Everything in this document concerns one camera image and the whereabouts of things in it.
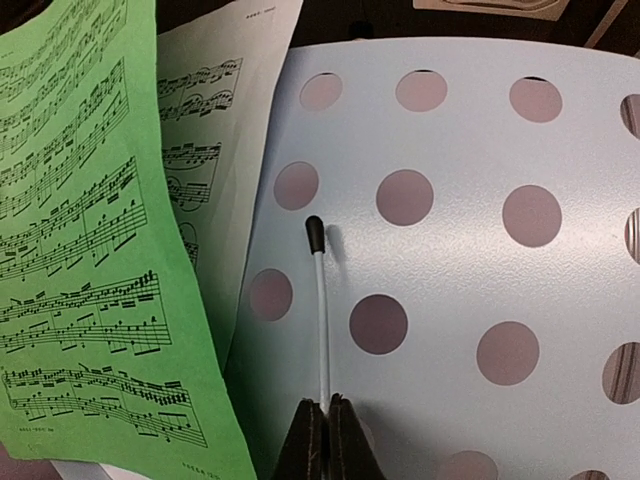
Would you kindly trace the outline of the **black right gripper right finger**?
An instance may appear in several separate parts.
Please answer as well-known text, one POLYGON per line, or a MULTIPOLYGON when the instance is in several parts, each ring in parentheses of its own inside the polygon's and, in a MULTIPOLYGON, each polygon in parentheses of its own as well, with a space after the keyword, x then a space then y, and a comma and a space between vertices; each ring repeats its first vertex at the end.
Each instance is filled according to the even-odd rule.
POLYGON ((353 404, 333 394, 328 413, 329 472, 337 480, 385 480, 353 404))

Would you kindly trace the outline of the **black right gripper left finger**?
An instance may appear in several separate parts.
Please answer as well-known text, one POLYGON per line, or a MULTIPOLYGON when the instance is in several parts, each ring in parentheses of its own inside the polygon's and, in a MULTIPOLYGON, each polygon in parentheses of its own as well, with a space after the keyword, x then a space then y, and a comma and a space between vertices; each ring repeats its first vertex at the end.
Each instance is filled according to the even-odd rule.
POLYGON ((318 403, 302 399, 296 408, 272 474, 273 480, 321 480, 326 418, 318 403))

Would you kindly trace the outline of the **green sheet music page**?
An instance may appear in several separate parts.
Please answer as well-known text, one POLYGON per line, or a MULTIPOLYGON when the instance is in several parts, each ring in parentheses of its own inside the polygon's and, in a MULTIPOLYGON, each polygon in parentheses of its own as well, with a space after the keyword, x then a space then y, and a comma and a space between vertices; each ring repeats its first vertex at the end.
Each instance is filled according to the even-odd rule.
POLYGON ((151 1, 1 38, 1 441, 21 460, 251 479, 163 171, 151 1))

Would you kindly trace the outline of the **light blue music stand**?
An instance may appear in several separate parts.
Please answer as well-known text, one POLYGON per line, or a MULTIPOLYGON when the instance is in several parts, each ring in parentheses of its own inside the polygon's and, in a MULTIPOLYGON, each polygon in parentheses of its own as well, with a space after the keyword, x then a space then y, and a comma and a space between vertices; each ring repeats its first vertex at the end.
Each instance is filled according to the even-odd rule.
POLYGON ((331 387, 389 479, 639 475, 639 63, 528 42, 294 50, 276 91, 227 375, 256 476, 318 389, 315 274, 277 175, 314 160, 331 387))

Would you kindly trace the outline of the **white sheet music page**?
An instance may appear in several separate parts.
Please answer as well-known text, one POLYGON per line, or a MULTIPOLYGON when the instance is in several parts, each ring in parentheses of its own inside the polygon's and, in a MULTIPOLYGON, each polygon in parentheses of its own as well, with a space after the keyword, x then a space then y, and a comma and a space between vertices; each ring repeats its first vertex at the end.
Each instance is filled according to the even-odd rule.
POLYGON ((162 159, 218 360, 227 359, 276 84, 299 1, 232 1, 157 38, 162 159))

